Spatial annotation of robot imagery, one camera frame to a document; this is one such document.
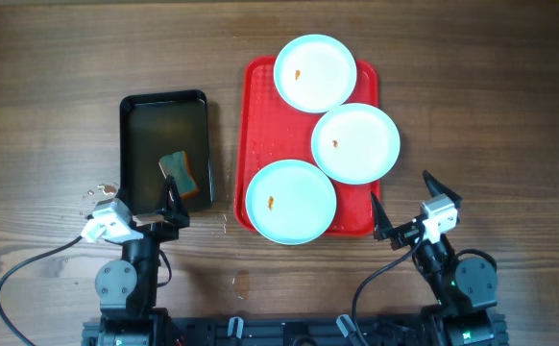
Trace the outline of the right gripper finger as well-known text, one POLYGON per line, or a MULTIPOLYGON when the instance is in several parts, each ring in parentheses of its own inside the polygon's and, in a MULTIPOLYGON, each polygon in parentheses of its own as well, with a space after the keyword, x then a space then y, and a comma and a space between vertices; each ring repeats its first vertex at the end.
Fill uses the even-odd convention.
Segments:
POLYGON ((444 194, 447 197, 449 197, 452 202, 461 202, 463 200, 463 198, 459 194, 451 190, 449 187, 440 183, 427 170, 423 171, 423 178, 425 181, 425 186, 432 197, 437 197, 444 194))
POLYGON ((384 211, 379 199, 373 192, 371 193, 371 201, 374 216, 374 239, 382 241, 393 234, 394 227, 384 211))

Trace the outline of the green orange sponge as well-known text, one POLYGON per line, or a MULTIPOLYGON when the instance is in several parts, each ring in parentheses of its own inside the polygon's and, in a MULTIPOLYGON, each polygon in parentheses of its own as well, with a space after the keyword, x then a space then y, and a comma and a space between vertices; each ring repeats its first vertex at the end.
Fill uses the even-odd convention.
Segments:
POLYGON ((158 164, 165 178, 168 176, 174 178, 182 198, 193 196, 200 191, 191 172, 188 156, 184 151, 165 155, 158 164))

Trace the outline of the white plate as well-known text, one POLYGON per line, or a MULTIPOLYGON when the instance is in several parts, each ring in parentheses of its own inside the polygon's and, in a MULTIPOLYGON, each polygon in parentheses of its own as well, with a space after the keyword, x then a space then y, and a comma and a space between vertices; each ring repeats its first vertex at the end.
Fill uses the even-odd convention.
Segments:
POLYGON ((264 237, 301 245, 321 236, 337 211, 330 179, 306 161, 275 161, 259 170, 246 190, 250 222, 264 237))
POLYGON ((355 89, 357 68, 341 41, 312 34, 294 38, 279 51, 273 77, 279 96, 289 106, 321 113, 348 100, 355 89))
POLYGON ((365 185, 379 180, 395 165, 401 137, 394 121, 381 109, 349 103, 325 113, 310 140, 319 168, 333 180, 365 185))

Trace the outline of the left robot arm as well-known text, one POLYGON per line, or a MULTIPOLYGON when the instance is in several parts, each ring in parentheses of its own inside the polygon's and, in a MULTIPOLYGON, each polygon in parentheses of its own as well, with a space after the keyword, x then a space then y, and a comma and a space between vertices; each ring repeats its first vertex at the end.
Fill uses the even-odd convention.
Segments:
POLYGON ((95 288, 100 297, 101 317, 96 327, 82 332, 83 346, 138 345, 175 346, 182 333, 167 309, 156 306, 160 261, 166 256, 160 244, 179 238, 190 218, 175 178, 167 176, 160 191, 157 213, 163 219, 142 228, 142 238, 121 244, 121 258, 108 262, 98 272, 95 288))

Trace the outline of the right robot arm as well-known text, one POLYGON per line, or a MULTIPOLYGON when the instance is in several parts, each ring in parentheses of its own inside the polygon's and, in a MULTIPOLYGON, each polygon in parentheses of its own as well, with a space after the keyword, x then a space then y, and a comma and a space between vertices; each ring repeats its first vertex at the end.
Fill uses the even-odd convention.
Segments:
POLYGON ((399 259, 378 269, 365 282, 411 260, 429 285, 436 304, 422 309, 420 331, 430 345, 502 345, 507 342, 503 320, 491 312, 498 304, 498 266, 477 249, 455 251, 447 233, 460 222, 463 198, 423 172, 430 198, 420 213, 393 226, 375 194, 371 195, 374 238, 388 240, 391 248, 405 248, 399 259))

